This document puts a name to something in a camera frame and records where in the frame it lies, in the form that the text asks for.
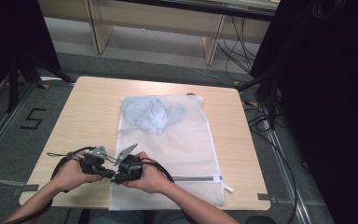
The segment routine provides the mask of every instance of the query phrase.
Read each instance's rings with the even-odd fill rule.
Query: wire
[[[153,161],[153,160],[152,160],[152,159],[150,159],[150,158],[141,158],[141,160]]]
[[[284,129],[289,129],[289,124],[286,123],[286,125],[280,124],[275,118],[279,117],[279,116],[283,116],[283,114],[278,114],[274,117],[274,122],[276,125],[280,126],[281,128]]]
[[[241,32],[241,36],[242,36],[242,48],[244,49],[244,51],[247,51],[251,56],[253,56],[255,58],[255,55],[250,51],[248,50],[246,47],[245,47],[245,37],[244,37],[244,31],[243,31],[243,26],[245,25],[245,18],[242,18],[242,32]]]
[[[161,171],[163,174],[165,174],[165,176],[167,176],[169,181],[175,183],[173,178],[172,178],[172,176],[170,175],[170,173],[168,173],[168,171],[161,164],[159,164],[158,162],[153,161],[151,159],[148,159],[148,158],[144,158],[144,159],[147,159],[147,160],[150,160],[150,161],[141,161],[141,162],[131,163],[131,164],[129,164],[129,167],[137,166],[137,165],[145,165],[145,164],[154,165],[154,166],[156,166],[156,168],[159,171]],[[185,216],[185,218],[187,219],[187,221],[190,224],[197,224],[197,222],[191,216],[189,216],[183,209],[181,209],[181,210],[182,210],[183,215]]]
[[[203,76],[206,76],[206,77],[212,77],[212,78],[216,78],[218,80],[220,80],[221,82],[223,83],[226,83],[228,84],[229,86],[234,86],[233,83],[228,83],[226,82],[225,80],[221,79],[220,77],[215,77],[215,76],[212,76],[210,74],[206,74],[206,73],[202,73],[200,71],[197,71],[196,69],[194,68],[190,68],[190,67],[186,67],[186,66],[181,66],[181,65],[174,65],[174,64],[168,64],[168,63],[149,63],[149,62],[144,62],[144,61],[136,61],[136,60],[131,60],[131,59],[128,59],[127,57],[123,56],[124,52],[123,52],[123,49],[119,48],[115,42],[111,41],[113,46],[115,46],[115,48],[117,48],[120,52],[121,52],[121,55],[120,57],[126,61],[129,61],[129,62],[132,62],[132,63],[146,63],[146,64],[151,64],[151,65],[162,65],[162,66],[170,66],[170,67],[174,67],[174,68],[183,68],[183,69],[188,69],[188,70],[191,70],[195,73],[198,73],[200,75],[203,75]]]
[[[230,59],[232,62],[234,62],[238,67],[240,67],[243,71],[245,71],[246,73],[249,74],[249,69],[247,67],[245,67],[242,63],[240,63],[236,58],[232,57],[231,54],[227,53],[222,46],[220,46],[219,43],[217,43],[217,46],[223,51],[223,53],[227,56],[227,60],[226,60],[226,72],[227,72],[227,64],[228,64],[228,59]]]
[[[47,153],[50,157],[59,157],[59,156],[66,156],[66,154],[58,154],[58,153],[54,153],[54,152],[48,152]]]
[[[272,143],[269,139],[267,139],[266,136],[264,136],[263,134],[261,133],[258,133],[257,131],[253,130],[253,129],[250,129],[251,132],[253,133],[256,133],[257,135],[259,135],[260,137],[264,138],[264,140],[268,141],[272,147],[275,149],[275,151],[278,152],[278,155],[279,157],[283,160],[284,164],[286,165],[287,169],[289,170],[289,174],[290,174],[290,177],[292,178],[292,181],[293,181],[293,188],[295,189],[295,201],[293,202],[293,211],[289,217],[289,220],[287,221],[288,224],[292,223],[293,222],[293,219],[295,218],[295,214],[296,214],[296,209],[297,209],[297,198],[298,198],[298,195],[297,195],[297,186],[296,186],[296,180],[295,180],[295,176],[293,175],[293,171],[292,171],[292,168],[290,168],[290,165],[289,165],[289,162],[287,161],[287,159],[283,156],[283,154],[280,152],[279,149],[277,149],[277,147],[275,146],[274,143]]]
[[[317,0],[315,6],[312,8],[313,17],[319,20],[327,20],[339,15],[345,6],[346,0],[336,0],[333,7],[327,13],[324,13],[324,2],[324,0]]]
[[[114,161],[117,161],[116,158],[113,158],[113,157],[111,157],[111,156],[108,156],[108,155],[105,154],[105,153],[103,153],[103,156],[105,156],[105,158],[106,158],[107,161],[110,161],[110,162],[112,162],[112,163],[114,163]]]
[[[245,55],[245,61],[249,67],[249,70],[252,69],[252,64],[250,63],[250,60],[249,60],[249,57],[246,53],[246,51],[250,52],[249,50],[247,50],[247,48],[245,47],[245,44],[244,44],[244,31],[243,31],[243,26],[245,25],[245,18],[242,18],[242,23],[241,23],[241,31],[238,33],[238,29],[237,29],[237,26],[235,25],[235,21],[234,21],[234,17],[231,17],[231,20],[232,20],[232,24],[234,25],[234,29],[235,29],[235,33],[237,34],[237,41],[240,41],[240,44],[242,46],[242,50],[243,50],[243,53]]]
[[[289,220],[288,220],[288,224],[292,223],[293,222],[293,219],[295,217],[295,214],[296,214],[296,208],[297,208],[297,198],[298,198],[298,195],[297,195],[297,188],[296,188],[296,180],[295,180],[295,176],[293,175],[293,171],[289,165],[289,162],[287,161],[287,159],[283,156],[283,154],[281,153],[281,151],[279,149],[277,149],[276,145],[271,142],[266,136],[264,136],[262,133],[260,133],[261,131],[257,128],[258,126],[258,123],[261,122],[261,121],[266,121],[268,120],[268,116],[267,114],[262,111],[260,108],[257,108],[257,109],[253,109],[252,110],[255,110],[256,113],[255,113],[255,117],[251,120],[248,121],[249,123],[249,127],[250,127],[250,131],[259,135],[260,137],[262,137],[264,140],[268,141],[272,147],[275,149],[276,152],[278,152],[278,155],[279,157],[283,160],[284,164],[286,165],[287,169],[289,170],[289,174],[290,174],[290,177],[292,178],[292,181],[293,181],[293,188],[295,190],[295,198],[294,198],[294,209],[289,217]],[[270,131],[270,128],[269,128],[269,125],[267,127],[266,130],[263,130],[263,132],[266,132],[266,131]]]
[[[228,45],[226,44],[226,40],[225,40],[225,39],[223,40],[223,43],[225,44],[225,47],[226,47],[227,49],[229,49]],[[236,54],[236,55],[238,55],[238,56],[241,56],[241,57],[246,57],[246,55],[239,54],[239,53],[237,53],[237,52],[235,52],[235,51],[233,51],[232,53],[233,53],[233,54]]]
[[[231,54],[234,52],[234,49],[235,47],[237,46],[238,42],[241,43],[241,39],[240,39],[240,36],[238,35],[238,31],[237,31],[237,27],[235,26],[235,23],[234,23],[234,19],[233,17],[231,17],[231,19],[233,20],[233,25],[234,25],[234,28],[235,28],[235,31],[236,31],[236,34],[237,34],[237,42],[235,42],[235,45],[234,47],[232,48],[232,50],[230,51],[229,55],[227,56],[227,61],[226,61],[226,71],[227,71],[227,63],[228,63],[228,58],[231,59],[233,62],[234,62],[234,58],[231,56]],[[236,61],[236,64],[239,65],[246,73],[249,74],[249,69],[248,68],[245,68],[245,66],[243,66],[241,63],[239,63],[237,60]]]

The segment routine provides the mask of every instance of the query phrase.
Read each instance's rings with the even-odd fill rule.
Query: black cable
[[[226,49],[230,49],[230,48],[228,47],[228,45],[226,44],[226,40],[225,40],[225,39],[223,40],[223,43],[225,44]],[[233,53],[233,54],[236,54],[236,55],[238,55],[238,56],[241,56],[241,57],[246,57],[246,55],[242,55],[242,54],[237,53],[237,52],[235,52],[235,51],[233,51],[232,53]]]
[[[220,43],[217,43],[217,46],[219,46],[219,48],[223,51],[223,53],[227,56],[227,61],[226,61],[226,71],[227,71],[227,63],[228,63],[228,59],[230,59],[231,61],[233,61],[238,67],[240,67],[242,70],[244,70],[245,72],[249,73],[249,69],[246,68],[242,63],[240,63],[236,58],[232,57],[229,53],[227,53],[222,46],[220,46]]]
[[[246,53],[246,47],[243,43],[243,26],[245,24],[245,18],[242,18],[242,24],[241,24],[241,31],[238,33],[238,29],[237,29],[237,26],[235,25],[235,21],[234,21],[234,17],[231,17],[231,20],[232,20],[232,24],[234,25],[234,29],[235,29],[235,33],[237,34],[237,41],[240,41],[240,44],[242,46],[242,50],[243,50],[243,53],[245,54],[245,61],[248,65],[248,70],[251,70],[252,69],[252,64],[250,63],[249,61],[249,57]]]
[[[277,117],[279,117],[279,116],[283,116],[283,114],[277,114],[277,115],[275,115],[274,118],[277,118]],[[287,124],[287,125],[282,125],[282,124],[280,124],[276,119],[274,119],[274,122],[275,122],[276,125],[280,126],[281,128],[289,129],[289,125],[288,125],[288,124]]]
[[[48,152],[47,154],[49,156],[64,156],[59,163],[56,165],[53,174],[51,175],[51,179],[60,171],[60,168],[68,161],[68,160],[75,160],[75,161],[80,161],[78,159],[72,158],[73,155],[75,155],[76,153],[86,150],[86,149],[94,149],[95,147],[82,147],[76,151],[70,152],[66,155],[62,155],[62,154],[58,154],[58,153],[51,153]],[[29,220],[32,220],[34,218],[40,217],[43,214],[45,214],[51,207],[51,205],[53,204],[53,200],[51,200],[50,202],[48,202],[48,204],[46,204],[42,209],[40,209],[39,211],[36,211],[30,215],[24,216],[24,217],[19,217],[17,219],[11,220],[9,222],[7,222],[7,224],[20,224]]]
[[[324,0],[319,0],[312,9],[312,15],[319,20],[327,20],[336,15],[339,15],[345,6],[346,0],[336,0],[335,4],[325,13],[324,8],[326,7],[326,2]]]
[[[142,160],[143,159],[150,160],[150,161],[135,162],[135,163],[129,164],[129,166],[131,167],[131,166],[144,165],[144,164],[154,165],[159,171],[161,171],[165,176],[167,176],[169,181],[171,181],[172,183],[175,183],[172,176],[170,175],[170,173],[168,173],[168,171],[161,164],[159,164],[158,162],[153,161],[149,158],[142,158]],[[190,224],[197,224],[197,222],[191,216],[189,216],[183,209],[181,209],[181,211]]]
[[[261,133],[268,132],[268,131],[271,130],[271,128],[270,128],[269,126],[267,127],[267,129],[260,129],[260,128],[259,128],[259,124],[260,124],[261,122],[263,122],[263,121],[266,121],[266,120],[269,120],[269,117],[264,117],[264,118],[258,120],[258,121],[255,123],[255,128],[256,128],[258,131],[260,131]]]
[[[289,162],[288,162],[287,159],[283,156],[283,154],[280,152],[280,150],[277,149],[277,147],[275,146],[275,144],[274,144],[273,142],[271,142],[269,139],[267,139],[267,137],[264,136],[263,134],[261,134],[261,133],[259,133],[259,132],[257,132],[257,131],[255,131],[255,130],[252,129],[252,126],[255,126],[255,127],[257,128],[257,121],[254,122],[254,120],[257,120],[257,119],[259,119],[259,118],[263,118],[263,119],[267,119],[267,118],[268,118],[268,117],[264,117],[264,116],[266,115],[266,113],[265,113],[264,111],[262,111],[262,110],[260,110],[260,109],[258,109],[258,108],[257,108],[257,109],[254,109],[254,110],[257,111],[256,114],[259,113],[259,112],[261,112],[263,115],[262,115],[262,116],[255,117],[254,119],[251,119],[251,120],[248,121],[249,124],[252,123],[252,124],[249,125],[250,131],[253,132],[253,133],[256,133],[257,135],[259,135],[260,137],[262,137],[264,140],[268,141],[268,142],[272,145],[272,147],[275,149],[275,151],[278,152],[279,157],[283,160],[284,164],[286,165],[287,169],[289,170],[290,177],[292,178],[292,181],[293,181],[293,187],[294,187],[294,190],[295,190],[295,201],[294,201],[294,209],[293,209],[293,212],[291,213],[291,215],[290,215],[290,217],[289,217],[289,220],[288,220],[288,222],[287,222],[288,224],[290,224],[290,223],[293,222],[293,219],[294,219],[294,217],[295,217],[295,215],[296,215],[296,208],[297,208],[297,198],[298,198],[298,196],[297,196],[295,176],[293,175],[293,171],[292,171],[292,169],[291,169],[291,167],[290,167],[290,165],[289,165]]]
[[[294,209],[293,209],[293,212],[291,213],[290,217],[289,217],[289,220],[288,220],[288,224],[292,223],[293,222],[293,219],[295,217],[295,214],[296,214],[296,209],[297,209],[297,198],[298,198],[298,195],[297,195],[297,187],[296,187],[296,180],[295,180],[295,176],[293,175],[293,171],[292,169],[290,168],[290,165],[289,165],[289,162],[287,161],[287,159],[283,156],[283,154],[280,152],[280,150],[278,150],[275,146],[275,144],[271,141],[269,141],[269,139],[267,139],[266,136],[264,136],[263,134],[261,133],[258,133],[257,131],[253,130],[253,129],[250,129],[251,132],[253,133],[256,133],[257,135],[259,135],[260,137],[264,138],[266,141],[268,141],[272,147],[278,152],[278,155],[280,156],[280,158],[283,160],[283,162],[285,163],[287,169],[289,170],[289,174],[290,174],[290,177],[292,178],[292,181],[293,181],[293,188],[295,189],[295,201],[294,201]]]
[[[244,37],[244,32],[242,32],[242,43],[243,43],[243,48],[245,49],[245,51],[248,51],[248,53],[253,57],[253,58],[251,58],[251,57],[249,57],[249,59],[253,59],[253,60],[255,60],[255,55],[250,51],[250,50],[248,50],[246,47],[245,47],[245,37]]]
[[[257,108],[245,108],[243,111],[249,111],[249,110],[258,110]]]

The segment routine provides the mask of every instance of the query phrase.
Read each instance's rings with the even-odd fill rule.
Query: white tag
[[[234,188],[227,186],[225,184],[223,184],[223,188],[225,188],[226,190],[228,190],[230,193],[234,192]]]

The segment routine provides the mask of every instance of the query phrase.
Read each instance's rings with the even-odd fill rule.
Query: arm
[[[80,169],[77,160],[69,160],[60,171],[41,190],[23,204],[17,211],[11,214],[5,221],[25,217],[39,211],[48,204],[58,193],[64,190],[71,190],[87,182],[101,180],[100,175],[85,175]]]
[[[144,152],[137,156],[141,160],[148,158]],[[123,185],[129,188],[141,189],[148,193],[161,193],[167,196],[198,223],[238,223],[227,213],[170,182],[153,165],[144,165],[143,168],[144,171],[139,180],[128,181]]]

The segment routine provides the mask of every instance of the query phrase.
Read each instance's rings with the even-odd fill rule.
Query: gray carpet
[[[233,80],[224,71],[198,70],[201,73],[212,76],[206,77],[189,69],[171,66],[132,63],[123,60],[64,53],[59,53],[58,55],[62,64],[62,71],[74,78],[87,75],[233,87],[233,84],[231,84]],[[51,76],[50,73],[43,69],[39,69],[39,72],[42,76]],[[243,80],[249,79],[249,77],[244,77],[242,74],[231,75]],[[63,82],[55,82],[51,83],[47,89],[35,89],[32,92],[0,143],[0,180],[13,181],[13,183],[23,183],[28,180],[71,89],[72,87],[65,86]],[[255,90],[256,87],[253,87],[243,92],[241,99],[243,101],[254,101]],[[7,95],[7,89],[1,90],[0,118],[3,117],[6,111]],[[45,109],[45,111],[35,111],[33,113],[33,118],[42,119],[42,122],[37,129],[22,129],[21,127],[24,126],[35,126],[35,121],[26,120],[34,108]],[[254,115],[254,111],[246,112],[248,120],[252,119]],[[297,187],[310,211],[312,223],[333,223],[312,176],[306,168],[301,166],[300,150],[290,129],[287,127],[288,124],[284,121],[284,116],[278,117],[276,122],[279,124],[277,125],[277,135],[279,135],[286,158],[294,172]],[[293,211],[293,206],[282,180],[273,149],[264,138],[255,133],[252,136],[268,194],[274,203],[267,212],[227,212],[240,223],[244,223],[247,217],[253,215],[270,216],[279,224],[287,223]],[[18,188],[0,187],[0,222],[19,206],[18,198]],[[76,223],[79,213],[79,209],[52,208],[39,218],[38,223]],[[299,223],[296,217],[293,223]]]

